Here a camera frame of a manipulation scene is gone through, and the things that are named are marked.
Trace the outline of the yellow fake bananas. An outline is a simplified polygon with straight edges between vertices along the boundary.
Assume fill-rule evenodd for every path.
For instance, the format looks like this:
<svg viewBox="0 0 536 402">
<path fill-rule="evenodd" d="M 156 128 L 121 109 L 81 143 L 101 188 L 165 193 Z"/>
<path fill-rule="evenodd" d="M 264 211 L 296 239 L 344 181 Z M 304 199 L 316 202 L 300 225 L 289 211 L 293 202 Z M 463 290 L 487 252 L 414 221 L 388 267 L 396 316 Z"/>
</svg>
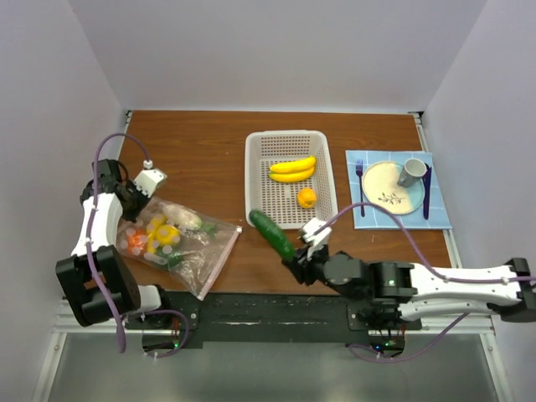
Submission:
<svg viewBox="0 0 536 402">
<path fill-rule="evenodd" d="M 316 158 L 306 157 L 292 162 L 280 162 L 270 166 L 269 177 L 278 183 L 298 183 L 315 173 Z"/>
</svg>

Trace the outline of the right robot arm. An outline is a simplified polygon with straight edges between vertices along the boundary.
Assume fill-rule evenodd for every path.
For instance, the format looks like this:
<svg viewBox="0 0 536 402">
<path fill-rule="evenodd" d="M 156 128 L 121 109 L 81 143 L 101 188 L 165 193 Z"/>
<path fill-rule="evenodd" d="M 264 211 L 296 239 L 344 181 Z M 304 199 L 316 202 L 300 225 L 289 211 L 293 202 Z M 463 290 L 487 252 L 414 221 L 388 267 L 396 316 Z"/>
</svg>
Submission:
<svg viewBox="0 0 536 402">
<path fill-rule="evenodd" d="M 513 323 L 535 320 L 533 278 L 523 258 L 481 269 L 427 269 L 419 263 L 364 262 L 342 251 L 331 255 L 326 246 L 314 252 L 304 246 L 282 263 L 298 283 L 321 282 L 356 302 L 358 320 L 377 329 L 469 313 Z"/>
</svg>

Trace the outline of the small orange fake fruit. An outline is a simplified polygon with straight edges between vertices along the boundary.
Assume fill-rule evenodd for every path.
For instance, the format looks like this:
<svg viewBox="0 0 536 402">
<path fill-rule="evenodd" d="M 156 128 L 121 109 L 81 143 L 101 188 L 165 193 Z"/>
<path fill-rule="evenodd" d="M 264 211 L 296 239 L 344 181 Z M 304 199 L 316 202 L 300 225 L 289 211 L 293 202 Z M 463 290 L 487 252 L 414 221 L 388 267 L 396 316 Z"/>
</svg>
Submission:
<svg viewBox="0 0 536 402">
<path fill-rule="evenodd" d="M 303 209 L 312 209 L 317 203 L 316 192 L 312 188 L 303 188 L 297 194 L 297 202 Z"/>
</svg>

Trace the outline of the clear polka dot zip bag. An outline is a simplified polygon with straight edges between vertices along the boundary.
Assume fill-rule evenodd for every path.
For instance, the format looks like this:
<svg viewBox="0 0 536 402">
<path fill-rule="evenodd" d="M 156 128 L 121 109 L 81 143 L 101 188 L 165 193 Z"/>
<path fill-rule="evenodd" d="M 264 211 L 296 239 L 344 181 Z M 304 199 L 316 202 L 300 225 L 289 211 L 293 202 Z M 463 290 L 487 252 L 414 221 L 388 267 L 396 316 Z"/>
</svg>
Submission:
<svg viewBox="0 0 536 402">
<path fill-rule="evenodd" d="M 136 222 L 122 219 L 118 224 L 116 246 L 123 255 L 131 257 L 134 260 L 140 260 L 153 268 L 172 275 L 198 300 L 202 301 L 223 270 L 237 239 L 242 234 L 242 228 L 206 214 L 201 214 L 182 205 L 196 213 L 203 221 L 200 229 L 186 230 L 167 219 L 159 206 L 160 203 L 176 204 L 155 197 L 140 213 Z M 150 220 L 158 214 L 164 215 L 167 219 L 167 224 L 177 227 L 180 232 L 180 242 L 172 247 L 181 250 L 185 254 L 185 259 L 175 269 L 169 270 L 159 265 L 156 252 L 149 253 L 146 249 L 143 255 L 134 256 L 128 255 L 126 251 L 126 236 L 135 231 L 146 233 L 146 227 Z"/>
</svg>

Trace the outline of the green fake cucumber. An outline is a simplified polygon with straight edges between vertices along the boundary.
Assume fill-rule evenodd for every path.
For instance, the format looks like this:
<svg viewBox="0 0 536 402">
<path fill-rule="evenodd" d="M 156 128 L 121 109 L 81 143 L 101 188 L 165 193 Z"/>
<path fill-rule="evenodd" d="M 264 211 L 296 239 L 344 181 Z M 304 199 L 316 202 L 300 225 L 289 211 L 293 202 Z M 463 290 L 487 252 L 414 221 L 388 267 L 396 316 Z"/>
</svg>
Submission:
<svg viewBox="0 0 536 402">
<path fill-rule="evenodd" d="M 283 260 L 291 260 L 294 257 L 295 249 L 292 243 L 269 216 L 258 209 L 252 209 L 248 217 L 253 226 Z"/>
</svg>

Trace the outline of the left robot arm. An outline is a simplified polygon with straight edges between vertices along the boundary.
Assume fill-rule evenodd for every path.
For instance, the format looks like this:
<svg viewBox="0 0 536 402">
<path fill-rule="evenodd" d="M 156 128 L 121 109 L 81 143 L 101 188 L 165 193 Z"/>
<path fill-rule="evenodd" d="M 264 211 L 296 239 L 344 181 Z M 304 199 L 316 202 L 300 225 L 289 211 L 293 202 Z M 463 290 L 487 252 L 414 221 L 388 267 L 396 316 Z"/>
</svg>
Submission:
<svg viewBox="0 0 536 402">
<path fill-rule="evenodd" d="M 153 327 L 165 328 L 173 320 L 173 308 L 166 303 L 164 290 L 158 285 L 137 284 L 116 248 L 116 236 L 120 221 L 135 223 L 167 175 L 157 168 L 144 168 L 129 179 L 121 173 L 124 165 L 113 159 L 92 166 L 97 179 L 90 180 L 80 195 L 84 210 L 80 237 L 70 257 L 55 267 L 64 296 L 82 327 L 112 319 L 100 288 L 85 286 L 95 271 L 119 316 L 144 313 Z"/>
</svg>

